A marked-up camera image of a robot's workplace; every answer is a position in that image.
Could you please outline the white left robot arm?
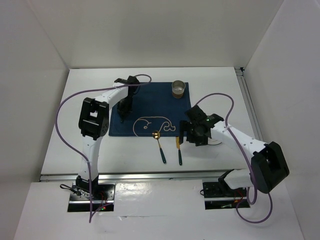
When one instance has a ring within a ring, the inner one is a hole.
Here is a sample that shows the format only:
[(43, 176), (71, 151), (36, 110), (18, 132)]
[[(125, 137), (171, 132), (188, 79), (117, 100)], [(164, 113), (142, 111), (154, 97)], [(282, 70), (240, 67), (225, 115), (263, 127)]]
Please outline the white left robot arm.
[(133, 97), (140, 82), (136, 76), (118, 78), (109, 90), (96, 98), (85, 98), (82, 102), (78, 126), (82, 135), (82, 157), (80, 171), (75, 181), (76, 188), (88, 200), (99, 193), (98, 158), (103, 137), (109, 129), (109, 113), (117, 107), (121, 121), (132, 112)]

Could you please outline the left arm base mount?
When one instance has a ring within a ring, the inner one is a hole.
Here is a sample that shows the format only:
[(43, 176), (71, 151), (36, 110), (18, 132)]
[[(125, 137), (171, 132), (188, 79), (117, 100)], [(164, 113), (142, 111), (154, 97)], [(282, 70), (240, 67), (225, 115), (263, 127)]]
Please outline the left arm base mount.
[[(71, 186), (61, 184), (63, 190), (70, 191), (68, 208), (69, 213), (81, 213), (90, 211), (90, 195), (88, 192), (76, 188), (73, 183)], [(92, 212), (113, 212), (115, 199), (115, 184), (101, 184), (97, 192), (92, 197)]]

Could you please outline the blue whale placemat cloth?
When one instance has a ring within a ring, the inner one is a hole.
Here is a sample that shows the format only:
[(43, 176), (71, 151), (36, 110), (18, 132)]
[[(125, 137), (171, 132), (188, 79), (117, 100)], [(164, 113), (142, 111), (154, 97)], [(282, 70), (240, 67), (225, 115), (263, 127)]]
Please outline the blue whale placemat cloth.
[(189, 83), (181, 98), (172, 95), (171, 82), (152, 82), (143, 86), (133, 97), (132, 112), (121, 121), (114, 106), (111, 111), (108, 135), (111, 137), (150, 137), (158, 130), (162, 137), (179, 135), (180, 121), (191, 108)]

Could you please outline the gold knife green handle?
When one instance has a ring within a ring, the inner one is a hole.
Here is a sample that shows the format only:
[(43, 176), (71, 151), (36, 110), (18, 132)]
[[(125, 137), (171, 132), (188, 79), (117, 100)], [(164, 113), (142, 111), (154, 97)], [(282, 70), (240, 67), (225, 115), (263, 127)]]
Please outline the gold knife green handle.
[(182, 166), (183, 160), (182, 160), (182, 153), (181, 153), (181, 148), (180, 148), (179, 136), (175, 137), (175, 142), (176, 142), (176, 148), (178, 151), (178, 163), (180, 166)]

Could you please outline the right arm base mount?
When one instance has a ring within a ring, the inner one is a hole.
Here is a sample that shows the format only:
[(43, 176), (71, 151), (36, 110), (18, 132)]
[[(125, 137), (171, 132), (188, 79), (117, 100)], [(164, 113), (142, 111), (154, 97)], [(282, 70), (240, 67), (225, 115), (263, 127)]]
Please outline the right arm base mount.
[(245, 188), (231, 189), (221, 176), (216, 181), (203, 182), (199, 194), (204, 197), (206, 210), (226, 210), (239, 208), (250, 208), (247, 201), (247, 190)]

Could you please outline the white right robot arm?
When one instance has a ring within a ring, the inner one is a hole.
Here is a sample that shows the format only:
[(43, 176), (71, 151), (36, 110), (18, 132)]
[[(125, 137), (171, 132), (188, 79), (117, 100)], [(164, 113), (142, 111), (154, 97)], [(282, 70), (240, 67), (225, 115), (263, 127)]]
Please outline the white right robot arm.
[(272, 141), (265, 143), (228, 125), (217, 114), (206, 115), (199, 106), (185, 112), (187, 120), (179, 122), (179, 144), (184, 141), (206, 146), (209, 139), (217, 140), (245, 156), (246, 169), (231, 170), (218, 184), (223, 196), (235, 189), (256, 187), (261, 193), (270, 193), (290, 173), (281, 146)]

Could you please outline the small metal cup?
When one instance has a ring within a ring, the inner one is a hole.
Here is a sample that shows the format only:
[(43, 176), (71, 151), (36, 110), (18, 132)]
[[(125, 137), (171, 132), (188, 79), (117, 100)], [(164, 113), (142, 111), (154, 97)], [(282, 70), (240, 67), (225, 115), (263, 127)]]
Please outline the small metal cup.
[(172, 95), (176, 99), (183, 97), (185, 92), (186, 84), (181, 80), (175, 80), (171, 84)]

